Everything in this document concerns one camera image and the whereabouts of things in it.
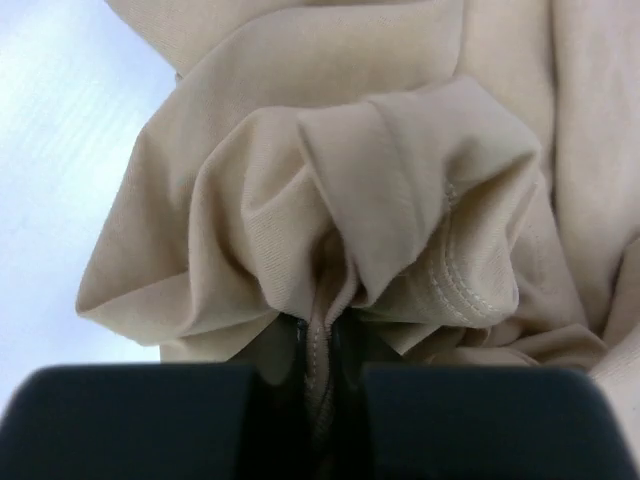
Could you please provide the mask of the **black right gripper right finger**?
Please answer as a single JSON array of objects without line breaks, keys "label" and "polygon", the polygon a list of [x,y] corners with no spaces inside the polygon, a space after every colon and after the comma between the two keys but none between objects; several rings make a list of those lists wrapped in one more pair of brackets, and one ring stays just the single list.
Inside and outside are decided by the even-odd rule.
[{"label": "black right gripper right finger", "polygon": [[332,328],[337,479],[635,479],[597,387],[540,367],[404,361],[352,317]]}]

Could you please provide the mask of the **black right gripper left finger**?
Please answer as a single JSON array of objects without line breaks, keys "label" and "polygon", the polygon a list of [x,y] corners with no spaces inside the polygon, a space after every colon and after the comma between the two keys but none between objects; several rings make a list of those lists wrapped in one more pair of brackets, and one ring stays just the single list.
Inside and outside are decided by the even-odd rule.
[{"label": "black right gripper left finger", "polygon": [[300,479],[306,327],[277,319],[222,363],[60,366],[1,423],[5,479]]}]

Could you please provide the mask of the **beige t shirt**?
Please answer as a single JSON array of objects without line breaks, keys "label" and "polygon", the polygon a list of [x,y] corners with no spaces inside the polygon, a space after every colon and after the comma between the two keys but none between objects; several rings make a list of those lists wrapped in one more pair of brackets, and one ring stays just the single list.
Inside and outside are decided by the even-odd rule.
[{"label": "beige t shirt", "polygon": [[639,438],[635,1],[114,1],[177,74],[79,315],[165,361],[351,310],[409,360],[579,368]]}]

